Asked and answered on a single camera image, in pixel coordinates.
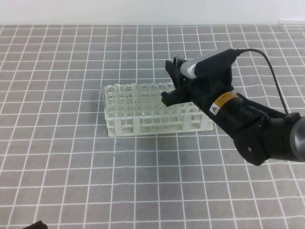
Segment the cable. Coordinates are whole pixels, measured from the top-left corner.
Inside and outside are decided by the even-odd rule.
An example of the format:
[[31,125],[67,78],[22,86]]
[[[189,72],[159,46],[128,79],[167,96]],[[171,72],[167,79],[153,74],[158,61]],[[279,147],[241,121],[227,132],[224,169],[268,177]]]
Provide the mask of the cable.
[[244,52],[257,52],[265,58],[265,60],[267,61],[267,64],[269,65],[269,68],[271,70],[271,73],[272,73],[272,76],[273,76],[273,79],[274,79],[274,82],[275,82],[275,85],[276,85],[276,89],[277,89],[278,94],[280,95],[280,99],[281,99],[282,105],[284,107],[285,113],[286,113],[286,115],[289,114],[288,110],[287,110],[287,107],[286,107],[286,104],[285,104],[285,101],[284,101],[284,98],[283,98],[283,95],[282,95],[282,92],[281,92],[281,89],[280,89],[280,86],[279,86],[277,78],[275,76],[275,72],[274,72],[273,67],[272,67],[268,57],[266,56],[266,54],[263,53],[262,51],[258,50],[258,49],[239,49],[239,51],[240,51],[240,54],[242,54]]

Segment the white test tube rack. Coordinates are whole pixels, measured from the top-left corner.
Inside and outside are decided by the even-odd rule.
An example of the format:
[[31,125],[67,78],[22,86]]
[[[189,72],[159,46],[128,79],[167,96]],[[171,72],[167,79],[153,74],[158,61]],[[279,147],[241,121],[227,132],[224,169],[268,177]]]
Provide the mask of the white test tube rack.
[[161,93],[172,83],[114,84],[101,88],[108,136],[133,136],[213,130],[213,122],[194,103],[166,107]]

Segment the robotic arm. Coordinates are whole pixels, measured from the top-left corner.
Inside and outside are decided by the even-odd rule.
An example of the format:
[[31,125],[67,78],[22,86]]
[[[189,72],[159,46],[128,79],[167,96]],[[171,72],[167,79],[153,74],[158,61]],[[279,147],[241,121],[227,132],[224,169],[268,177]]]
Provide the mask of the robotic arm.
[[272,66],[260,50],[216,50],[189,61],[183,55],[166,61],[175,90],[162,93],[163,103],[193,102],[233,139],[251,164],[259,166],[269,158],[305,162],[305,117],[288,114],[280,91],[286,114],[232,92],[232,64],[248,51],[265,57],[279,91]]

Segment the warning label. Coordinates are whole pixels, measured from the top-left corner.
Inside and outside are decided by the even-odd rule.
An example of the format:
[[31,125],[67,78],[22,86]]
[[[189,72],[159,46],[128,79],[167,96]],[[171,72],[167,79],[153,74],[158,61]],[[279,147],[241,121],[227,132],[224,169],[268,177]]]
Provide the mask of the warning label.
[[210,112],[212,112],[214,115],[217,115],[219,109],[220,109],[220,107],[217,106],[215,103],[213,103],[211,108],[210,108]]
[[210,112],[212,112],[214,115],[217,115],[220,108],[230,99],[233,99],[235,97],[238,97],[238,96],[233,92],[226,92],[226,93],[222,94],[212,104],[212,106],[210,107]]

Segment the tabletop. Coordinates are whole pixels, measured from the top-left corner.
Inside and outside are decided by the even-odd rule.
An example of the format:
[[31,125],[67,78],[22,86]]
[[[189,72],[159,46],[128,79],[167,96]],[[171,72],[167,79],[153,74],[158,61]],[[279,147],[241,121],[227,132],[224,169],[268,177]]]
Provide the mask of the tabletop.
[[[303,229],[305,165],[246,163],[213,131],[109,138],[105,84],[170,82],[165,60],[258,48],[305,115],[305,33],[276,25],[0,26],[0,229]],[[257,53],[235,91],[283,111]]]

